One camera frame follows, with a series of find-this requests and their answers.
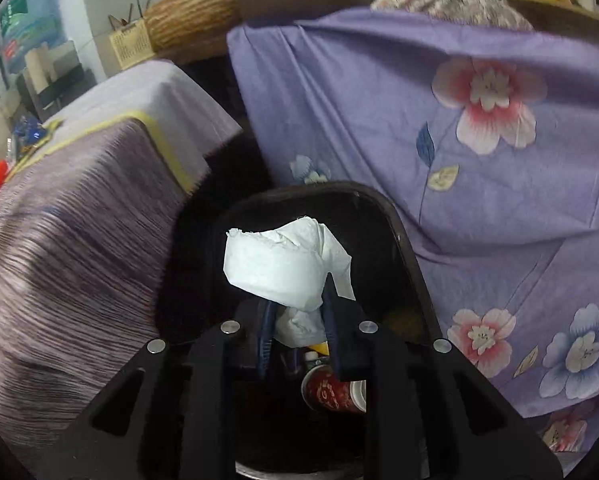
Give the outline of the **woven wicker basket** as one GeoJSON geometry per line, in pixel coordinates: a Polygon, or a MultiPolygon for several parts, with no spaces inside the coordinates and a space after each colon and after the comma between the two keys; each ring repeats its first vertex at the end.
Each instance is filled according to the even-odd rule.
{"type": "Polygon", "coordinates": [[[236,0],[160,0],[144,12],[156,53],[226,37],[240,22],[236,0]]]}

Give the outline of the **red cylindrical tea canister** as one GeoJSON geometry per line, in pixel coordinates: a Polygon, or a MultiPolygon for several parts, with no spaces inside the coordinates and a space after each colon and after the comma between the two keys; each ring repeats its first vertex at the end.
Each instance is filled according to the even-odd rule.
{"type": "Polygon", "coordinates": [[[328,365],[319,365],[309,370],[301,383],[301,394],[313,410],[350,413],[367,411],[367,382],[342,382],[328,365]]]}

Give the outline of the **purple floral cloth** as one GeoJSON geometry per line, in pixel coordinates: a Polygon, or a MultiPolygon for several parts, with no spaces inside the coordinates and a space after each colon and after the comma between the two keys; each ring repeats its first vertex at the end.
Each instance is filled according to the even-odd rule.
{"type": "Polygon", "coordinates": [[[441,333],[572,476],[599,439],[599,46],[370,9],[228,46],[275,182],[388,197],[441,333]]]}

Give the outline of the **blue foil wrapper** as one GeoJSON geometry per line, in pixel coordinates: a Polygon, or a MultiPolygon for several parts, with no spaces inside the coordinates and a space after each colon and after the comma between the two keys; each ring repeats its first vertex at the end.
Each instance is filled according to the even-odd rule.
{"type": "Polygon", "coordinates": [[[27,153],[32,148],[42,142],[49,131],[34,116],[24,115],[14,125],[14,135],[16,136],[19,151],[27,153]]]}

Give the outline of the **water dispenser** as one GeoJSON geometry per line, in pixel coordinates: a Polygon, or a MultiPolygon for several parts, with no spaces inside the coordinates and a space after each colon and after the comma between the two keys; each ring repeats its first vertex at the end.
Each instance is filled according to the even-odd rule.
{"type": "Polygon", "coordinates": [[[55,80],[40,96],[34,92],[26,67],[15,79],[16,89],[22,100],[22,107],[42,122],[63,107],[74,102],[95,86],[96,80],[90,68],[84,66],[72,41],[65,41],[50,48],[45,42],[38,48],[46,47],[48,57],[54,67],[55,80]]]}

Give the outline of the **paper towel roll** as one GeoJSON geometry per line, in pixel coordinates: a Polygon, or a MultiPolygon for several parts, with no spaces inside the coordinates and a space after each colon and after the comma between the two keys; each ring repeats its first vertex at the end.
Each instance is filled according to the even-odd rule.
{"type": "Polygon", "coordinates": [[[48,57],[48,49],[35,48],[25,55],[26,67],[34,92],[38,96],[55,80],[54,67],[48,57]]]}

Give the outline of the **yellow foam fruit net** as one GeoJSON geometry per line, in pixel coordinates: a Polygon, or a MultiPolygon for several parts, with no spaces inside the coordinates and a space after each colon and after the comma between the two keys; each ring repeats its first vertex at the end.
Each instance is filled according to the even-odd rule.
{"type": "Polygon", "coordinates": [[[312,344],[309,346],[309,349],[323,354],[324,356],[328,356],[330,354],[329,345],[326,341],[320,342],[320,344],[312,344]]]}

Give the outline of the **beige chopstick holder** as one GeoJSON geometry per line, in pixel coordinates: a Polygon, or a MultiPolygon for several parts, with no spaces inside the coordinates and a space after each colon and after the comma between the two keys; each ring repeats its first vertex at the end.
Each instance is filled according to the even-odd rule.
{"type": "Polygon", "coordinates": [[[115,30],[108,39],[121,70],[128,70],[155,56],[143,18],[115,30]]]}

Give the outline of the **purple striped tablecloth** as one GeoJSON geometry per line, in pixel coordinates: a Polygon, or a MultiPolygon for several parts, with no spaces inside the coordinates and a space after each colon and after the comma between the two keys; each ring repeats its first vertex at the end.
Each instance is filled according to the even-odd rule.
{"type": "Polygon", "coordinates": [[[0,188],[0,437],[27,465],[154,338],[174,220],[238,133],[166,61],[98,84],[51,126],[0,188]]]}

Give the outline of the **black trash bin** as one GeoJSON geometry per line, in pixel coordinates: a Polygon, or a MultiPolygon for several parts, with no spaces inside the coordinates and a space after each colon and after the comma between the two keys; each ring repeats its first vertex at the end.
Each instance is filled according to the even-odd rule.
{"type": "MultiPolygon", "coordinates": [[[[302,216],[326,224],[353,258],[353,289],[372,320],[414,342],[427,342],[439,332],[406,232],[379,192],[339,182],[248,195],[207,182],[185,202],[172,231],[155,304],[160,336],[191,340],[245,299],[221,271],[224,231],[232,226],[267,230],[302,216]]],[[[240,477],[348,479],[359,474],[368,443],[365,416],[309,408],[297,375],[265,386],[253,370],[243,370],[238,383],[245,394],[235,441],[240,477]]]]}

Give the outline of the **patterned floral cloth cover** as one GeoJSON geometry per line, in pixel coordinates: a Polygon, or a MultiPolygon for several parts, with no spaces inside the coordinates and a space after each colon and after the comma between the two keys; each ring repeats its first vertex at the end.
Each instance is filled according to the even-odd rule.
{"type": "Polygon", "coordinates": [[[420,13],[457,24],[529,32],[534,27],[505,0],[373,0],[373,10],[420,13]]]}

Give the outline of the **white tissue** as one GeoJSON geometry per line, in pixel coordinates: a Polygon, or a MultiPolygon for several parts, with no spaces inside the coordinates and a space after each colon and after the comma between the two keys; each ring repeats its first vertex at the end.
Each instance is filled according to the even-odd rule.
{"type": "Polygon", "coordinates": [[[282,307],[275,315],[274,338],[288,348],[327,341],[320,312],[325,282],[333,278],[337,295],[353,300],[350,271],[351,257],[343,245],[310,217],[264,232],[226,232],[226,279],[282,307]]]}

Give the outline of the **blue water jug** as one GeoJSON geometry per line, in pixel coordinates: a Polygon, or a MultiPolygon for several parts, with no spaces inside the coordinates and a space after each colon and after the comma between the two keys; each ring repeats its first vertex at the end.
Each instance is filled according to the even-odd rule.
{"type": "Polygon", "coordinates": [[[5,0],[0,7],[0,49],[9,74],[25,67],[25,55],[47,44],[65,41],[58,0],[5,0]]]}

